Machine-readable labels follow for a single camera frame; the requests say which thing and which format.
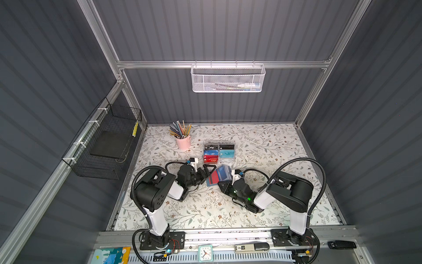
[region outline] black mounting plate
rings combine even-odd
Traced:
[[[177,240],[179,241],[180,244],[180,249],[184,248],[184,241],[185,241],[185,232],[170,232],[170,240],[168,245],[163,248],[162,250],[165,249],[173,249],[173,241]],[[141,245],[139,246],[140,250],[157,250],[158,248],[154,247],[153,245],[151,245],[151,241],[149,239],[149,231],[145,231],[141,233],[141,236],[139,237],[139,240],[141,241]],[[179,249],[179,245],[176,242],[176,249]]]
[[[306,229],[305,236],[312,238],[312,244],[316,246],[318,243],[316,237],[309,231],[309,229]],[[293,245],[289,241],[289,237],[287,236],[287,228],[283,229],[272,229],[271,230],[271,239],[273,240],[274,247],[291,247],[291,246],[297,246]],[[309,246],[308,242],[303,241],[301,245],[299,246]]]

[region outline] table surface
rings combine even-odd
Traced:
[[[132,175],[149,165],[163,166],[169,161],[185,162],[190,157],[199,158],[203,164],[203,142],[212,140],[236,141],[233,169],[255,168],[271,175],[284,162],[306,156],[302,142],[293,124],[266,125],[200,125],[191,129],[192,146],[179,150],[167,126],[149,126],[141,152]],[[169,171],[176,174],[180,165],[172,164]],[[291,164],[283,171],[306,178],[314,185],[311,204],[319,193],[320,182],[310,162]],[[256,191],[266,181],[265,177],[249,171],[245,181]],[[140,210],[129,198],[130,185],[119,210],[114,230],[136,230],[148,224]],[[169,197],[164,204],[164,214],[171,229],[214,229],[237,227],[288,226],[290,210],[279,201],[273,202],[262,213],[254,214],[232,202],[221,193],[217,185],[206,183],[189,193],[183,202]],[[312,212],[311,225],[337,225],[327,196],[324,194]]]

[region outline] gray corrugated wall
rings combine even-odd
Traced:
[[[328,59],[357,0],[94,3],[120,60],[283,61]],[[126,72],[154,124],[294,121],[320,70],[267,69],[244,94],[196,94],[188,70]]]
[[[76,1],[0,1],[0,39],[1,245],[116,80]],[[71,174],[16,263],[85,259],[119,184]]]
[[[194,93],[189,69],[126,69],[148,123],[294,121],[319,69],[268,69],[260,93]]]
[[[377,263],[420,262],[421,14],[373,1],[302,127]]]
[[[325,60],[357,0],[94,0],[120,60]]]

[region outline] blue vip card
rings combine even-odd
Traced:
[[[217,174],[220,181],[231,180],[231,169],[227,165],[218,167]]]
[[[218,155],[218,150],[204,150],[204,155]]]
[[[234,158],[235,151],[234,150],[220,150],[220,158]]]

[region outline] black remote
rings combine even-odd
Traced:
[[[328,247],[331,249],[353,249],[356,248],[356,244],[353,241],[328,241]]]

